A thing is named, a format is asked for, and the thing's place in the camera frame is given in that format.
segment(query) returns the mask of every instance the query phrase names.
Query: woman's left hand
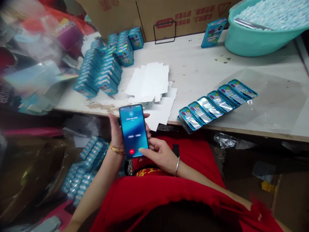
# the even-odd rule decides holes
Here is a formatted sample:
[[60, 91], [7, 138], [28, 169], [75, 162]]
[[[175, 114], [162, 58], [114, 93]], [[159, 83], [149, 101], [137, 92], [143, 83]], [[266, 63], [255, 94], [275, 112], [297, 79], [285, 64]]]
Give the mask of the woman's left hand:
[[[144, 118], [148, 118], [150, 114], [144, 113]], [[124, 146], [123, 146], [123, 140], [122, 140], [122, 131], [118, 123], [118, 119], [115, 115], [109, 113], [108, 114], [109, 120], [110, 120], [110, 127], [111, 127], [111, 134], [112, 134], [112, 142], [111, 145], [118, 149], [118, 150], [123, 150], [124, 151]], [[147, 123], [146, 124], [146, 131], [147, 131], [147, 138], [151, 138], [150, 134], [150, 128], [148, 127]]]

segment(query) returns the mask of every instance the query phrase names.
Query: white candy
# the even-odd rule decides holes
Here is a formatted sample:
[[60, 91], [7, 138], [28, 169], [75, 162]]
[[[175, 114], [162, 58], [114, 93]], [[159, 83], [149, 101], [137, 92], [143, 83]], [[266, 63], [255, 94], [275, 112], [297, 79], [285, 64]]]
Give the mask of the white candy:
[[254, 6], [248, 6], [236, 18], [273, 30], [309, 26], [309, 0], [260, 1]]

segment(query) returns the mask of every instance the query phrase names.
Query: white table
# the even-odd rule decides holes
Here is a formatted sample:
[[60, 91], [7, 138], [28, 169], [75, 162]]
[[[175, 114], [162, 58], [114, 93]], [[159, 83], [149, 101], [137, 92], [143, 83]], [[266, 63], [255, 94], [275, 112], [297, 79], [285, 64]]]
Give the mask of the white table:
[[[204, 34], [178, 37], [172, 43], [145, 43], [143, 49], [134, 52], [134, 65], [123, 68], [118, 94], [108, 96], [100, 91], [97, 97], [87, 99], [72, 89], [72, 82], [55, 109], [104, 116], [113, 113], [118, 116], [118, 108], [129, 104], [129, 96], [125, 94], [125, 90], [134, 69], [151, 62], [163, 62], [170, 67], [169, 80], [174, 81], [173, 87], [178, 88], [168, 123], [180, 125], [177, 115], [181, 108], [214, 90], [218, 83], [231, 74], [250, 68], [280, 77], [278, 85], [276, 81], [270, 85], [276, 87], [276, 92], [273, 96], [265, 92], [266, 97], [260, 94], [251, 102], [252, 105], [241, 106], [205, 128], [308, 142], [309, 101], [302, 99], [301, 102], [290, 102], [281, 100], [281, 97], [276, 99], [276, 96], [284, 98], [289, 87], [296, 92], [305, 92], [304, 96], [309, 95], [309, 77], [295, 43], [291, 42], [286, 48], [270, 55], [248, 58], [226, 50], [223, 45], [226, 34], [227, 30], [223, 31], [216, 47], [206, 49], [201, 48]], [[282, 80], [292, 85], [284, 86]]]

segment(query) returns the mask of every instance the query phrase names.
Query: teal plastic basin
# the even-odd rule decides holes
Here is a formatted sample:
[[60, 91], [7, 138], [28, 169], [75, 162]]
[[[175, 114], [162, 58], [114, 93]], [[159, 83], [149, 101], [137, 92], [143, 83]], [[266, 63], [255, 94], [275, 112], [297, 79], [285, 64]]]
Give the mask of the teal plastic basin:
[[248, 6], [260, 0], [244, 0], [229, 10], [229, 30], [225, 39], [225, 47], [230, 52], [241, 56], [261, 56], [277, 51], [309, 26], [281, 31], [258, 31], [246, 28], [234, 22], [233, 18]]

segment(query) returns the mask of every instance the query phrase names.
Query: phone call screen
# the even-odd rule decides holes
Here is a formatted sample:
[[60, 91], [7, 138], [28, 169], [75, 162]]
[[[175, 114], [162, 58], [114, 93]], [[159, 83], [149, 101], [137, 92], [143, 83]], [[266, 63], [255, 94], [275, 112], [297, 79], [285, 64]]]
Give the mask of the phone call screen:
[[148, 148], [147, 134], [141, 105], [120, 108], [123, 143], [127, 159], [140, 157], [139, 148]]

